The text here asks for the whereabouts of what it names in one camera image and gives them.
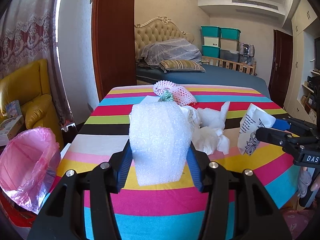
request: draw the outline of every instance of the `metal screw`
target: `metal screw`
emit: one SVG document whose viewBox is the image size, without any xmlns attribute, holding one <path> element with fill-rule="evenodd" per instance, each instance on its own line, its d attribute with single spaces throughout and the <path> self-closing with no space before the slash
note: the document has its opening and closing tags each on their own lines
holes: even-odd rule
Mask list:
<svg viewBox="0 0 320 240">
<path fill-rule="evenodd" d="M 104 169 L 107 169 L 107 168 L 109 168 L 109 167 L 110 167 L 110 164 L 109 164 L 108 162 L 105 162 L 105 163 L 101 163 L 101 164 L 100 164 L 100 168 L 103 169 L 103 170 L 104 170 Z"/>
<path fill-rule="evenodd" d="M 247 176 L 252 176 L 253 175 L 253 171 L 249 170 L 249 169 L 246 169 L 246 170 L 244 170 L 244 174 L 247 175 Z"/>
<path fill-rule="evenodd" d="M 212 168 L 212 169 L 216 169 L 216 168 L 219 167 L 219 164 L 216 163 L 216 162 L 210 162 L 210 163 L 209 163 L 209 167 Z"/>
<path fill-rule="evenodd" d="M 71 177 L 71 176 L 73 176 L 74 174 L 75 174 L 75 171 L 74 171 L 74 170 L 68 170 L 68 171 L 66 172 L 67 177 Z"/>
</svg>

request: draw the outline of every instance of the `blue bed sheet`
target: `blue bed sheet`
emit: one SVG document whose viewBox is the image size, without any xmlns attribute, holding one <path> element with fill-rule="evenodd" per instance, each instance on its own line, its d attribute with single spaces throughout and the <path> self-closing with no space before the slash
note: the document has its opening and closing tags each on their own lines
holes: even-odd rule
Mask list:
<svg viewBox="0 0 320 240">
<path fill-rule="evenodd" d="M 161 69 L 137 67 L 137 79 L 151 84 L 159 80 L 168 80 L 177 84 L 224 85 L 253 88 L 270 98 L 266 82 L 259 77 L 232 69 L 202 64 L 203 72 L 167 72 Z"/>
</svg>

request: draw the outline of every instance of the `curtain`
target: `curtain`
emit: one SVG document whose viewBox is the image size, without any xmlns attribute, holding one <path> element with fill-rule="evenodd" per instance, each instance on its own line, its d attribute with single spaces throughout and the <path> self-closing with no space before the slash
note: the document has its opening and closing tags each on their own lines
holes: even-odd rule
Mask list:
<svg viewBox="0 0 320 240">
<path fill-rule="evenodd" d="M 72 121 L 56 50 L 57 0 L 12 0 L 0 20 L 0 79 L 41 58 L 48 61 L 52 101 L 60 124 Z"/>
</svg>

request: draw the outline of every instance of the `trash bag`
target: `trash bag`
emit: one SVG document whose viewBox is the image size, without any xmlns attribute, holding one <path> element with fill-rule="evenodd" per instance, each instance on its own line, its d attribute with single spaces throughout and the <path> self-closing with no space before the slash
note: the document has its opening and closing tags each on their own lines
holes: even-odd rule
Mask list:
<svg viewBox="0 0 320 240">
<path fill-rule="evenodd" d="M 13 138 L 0 156 L 0 187 L 19 206 L 38 212 L 60 163 L 59 143 L 49 128 Z"/>
</svg>

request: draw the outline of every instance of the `striped tablecloth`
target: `striped tablecloth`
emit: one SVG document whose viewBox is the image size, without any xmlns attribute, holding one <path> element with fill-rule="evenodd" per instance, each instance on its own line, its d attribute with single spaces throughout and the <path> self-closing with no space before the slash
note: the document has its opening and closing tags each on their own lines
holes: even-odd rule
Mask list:
<svg viewBox="0 0 320 240">
<path fill-rule="evenodd" d="M 250 88 L 216 85 L 185 87 L 198 101 L 195 108 L 220 110 L 224 102 L 231 101 L 225 130 L 230 138 L 230 152 L 223 155 L 216 151 L 209 156 L 210 159 L 231 171 L 254 170 L 277 206 L 285 204 L 297 190 L 299 168 L 292 165 L 292 157 L 283 153 L 280 147 L 266 143 L 260 143 L 252 156 L 240 155 L 236 142 L 239 122 L 250 103 L 276 118 L 287 117 L 288 114 L 270 99 Z M 140 103 L 146 95 L 155 95 L 152 86 L 112 89 L 71 144 L 58 168 L 56 183 L 67 170 L 74 169 L 78 173 L 90 171 L 97 164 L 108 161 L 113 152 L 122 150 L 128 138 L 128 114 L 132 105 Z M 187 164 L 177 182 L 140 187 L 132 162 L 125 187 L 119 194 L 112 194 L 111 197 L 120 234 L 125 240 L 196 240 L 207 202 L 207 194 L 199 193 L 194 187 Z M 227 239 L 233 235 L 232 193 L 229 201 Z M 86 235 L 88 239 L 93 239 L 89 192 L 85 192 L 84 206 Z"/>
</svg>

